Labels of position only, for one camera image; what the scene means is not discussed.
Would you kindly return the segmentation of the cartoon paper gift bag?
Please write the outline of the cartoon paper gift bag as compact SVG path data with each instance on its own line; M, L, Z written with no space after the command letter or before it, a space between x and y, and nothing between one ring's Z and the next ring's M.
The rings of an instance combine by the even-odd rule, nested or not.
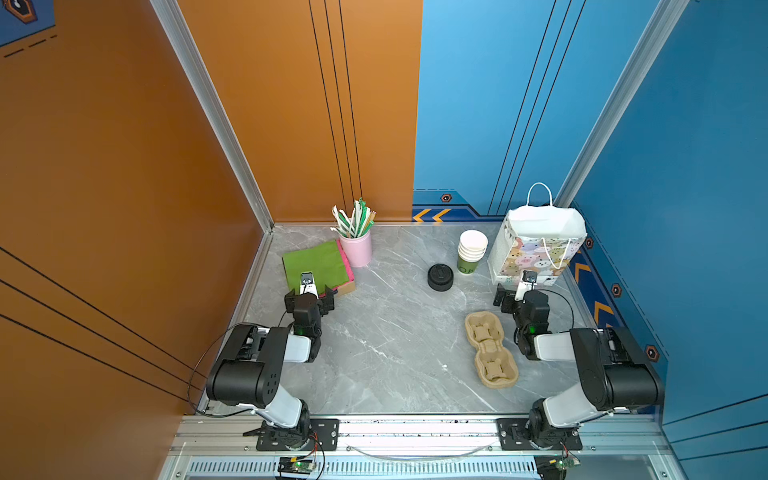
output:
M505 215L488 255L491 280L514 290L525 271L539 285L551 286L568 267L587 237L586 223L574 208L526 203Z

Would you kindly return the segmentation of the pulp cup carrier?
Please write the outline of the pulp cup carrier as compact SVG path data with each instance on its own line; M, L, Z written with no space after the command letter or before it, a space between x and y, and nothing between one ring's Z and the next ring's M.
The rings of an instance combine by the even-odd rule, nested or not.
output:
M474 358L481 382L491 389L513 387L519 370L512 353L503 345L504 330L500 319L492 312L469 314L464 321L467 340L476 349Z

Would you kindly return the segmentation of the stack of paper cups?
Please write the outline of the stack of paper cups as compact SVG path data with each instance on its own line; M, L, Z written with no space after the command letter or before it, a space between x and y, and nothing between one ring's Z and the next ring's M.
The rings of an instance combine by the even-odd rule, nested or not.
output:
M479 230L466 230L459 238L457 267L462 274L472 274L483 259L488 246L487 236Z

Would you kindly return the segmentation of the black cup lid stack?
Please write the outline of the black cup lid stack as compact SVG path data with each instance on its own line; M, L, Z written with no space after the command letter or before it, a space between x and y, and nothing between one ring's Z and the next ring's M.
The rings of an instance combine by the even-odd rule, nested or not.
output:
M427 271L427 283L431 289L437 292L448 291L454 283L454 272L450 266L436 263Z

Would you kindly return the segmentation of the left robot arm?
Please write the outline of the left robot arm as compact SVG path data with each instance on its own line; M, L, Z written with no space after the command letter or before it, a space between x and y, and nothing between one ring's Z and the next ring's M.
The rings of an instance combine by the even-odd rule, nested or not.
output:
M283 365L312 363L321 348L322 317L335 308L336 291L310 286L286 295L288 326L241 323L232 328L206 382L209 399L260 416L262 425L243 433L259 451L302 451L322 446L306 401L281 385Z

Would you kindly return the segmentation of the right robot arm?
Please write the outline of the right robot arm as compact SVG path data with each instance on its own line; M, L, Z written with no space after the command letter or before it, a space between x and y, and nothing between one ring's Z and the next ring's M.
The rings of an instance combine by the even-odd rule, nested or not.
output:
M581 425L618 409L663 403L664 387L627 328L549 330L549 297L541 290L497 286L493 304L516 325L513 341L531 361L573 362L579 382L533 403L528 418L497 422L502 447L578 448Z

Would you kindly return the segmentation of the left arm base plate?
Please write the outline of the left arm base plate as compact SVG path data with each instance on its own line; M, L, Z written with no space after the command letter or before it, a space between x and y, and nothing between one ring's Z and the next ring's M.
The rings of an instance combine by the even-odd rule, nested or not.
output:
M336 418L310 418L291 429L265 425L258 436L256 449L265 452L309 452L317 447L325 452L335 451L339 427L340 421Z

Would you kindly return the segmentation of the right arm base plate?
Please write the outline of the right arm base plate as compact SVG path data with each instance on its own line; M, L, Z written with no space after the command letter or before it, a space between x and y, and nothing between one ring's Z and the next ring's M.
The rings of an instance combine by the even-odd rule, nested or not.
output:
M496 420L496 429L504 451L579 451L583 448L576 428L555 428L548 423L534 427L529 419L507 417Z

